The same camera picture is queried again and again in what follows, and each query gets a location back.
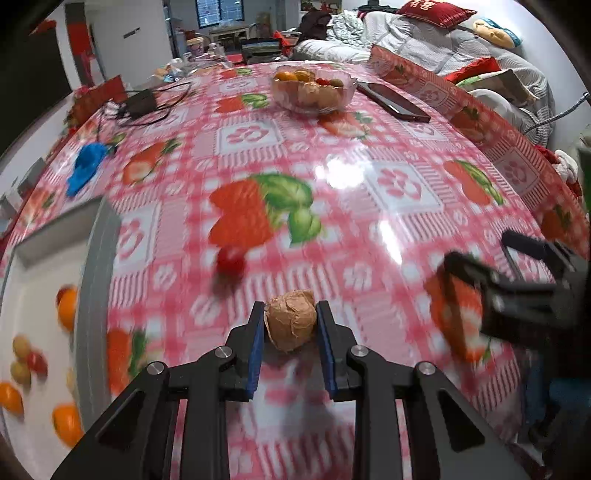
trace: fruit bowl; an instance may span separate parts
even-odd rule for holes
[[[308,81],[289,79],[296,74]],[[333,85],[321,85],[317,83],[318,80],[323,83],[332,82]],[[309,115],[325,115],[344,110],[351,102],[356,88],[357,79],[337,70],[282,66],[271,78],[271,94],[279,105],[293,112]]]

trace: white tray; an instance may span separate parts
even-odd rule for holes
[[[22,420],[0,413],[0,431],[34,479],[49,479],[69,448],[51,422],[56,405],[74,401],[66,372],[76,373],[77,405],[87,429],[111,402],[106,372],[106,312],[121,221],[101,197],[64,213],[18,244],[7,267],[0,307],[0,379],[15,360],[12,338],[23,333],[48,365],[47,379],[35,374],[29,392],[18,387]],[[56,294],[78,288],[74,334],[57,320]]]

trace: black power adapter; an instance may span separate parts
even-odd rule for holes
[[[135,120],[154,112],[157,108],[154,92],[145,89],[125,101],[124,112],[128,113],[132,120]]]

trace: smartphone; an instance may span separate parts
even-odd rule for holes
[[[410,100],[381,83],[359,82],[357,90],[367,95],[392,116],[410,122],[429,122],[431,117]]]

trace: gray blanket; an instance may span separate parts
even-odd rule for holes
[[[502,69],[512,69],[530,92],[539,97],[533,106],[522,109],[532,123],[554,115],[554,99],[544,74],[520,56],[496,47],[470,31],[458,28],[448,31],[400,15],[369,14],[366,32],[372,43],[439,76],[455,72],[482,57],[494,57]],[[545,125],[528,137],[535,144],[546,145],[551,132],[551,125]]]

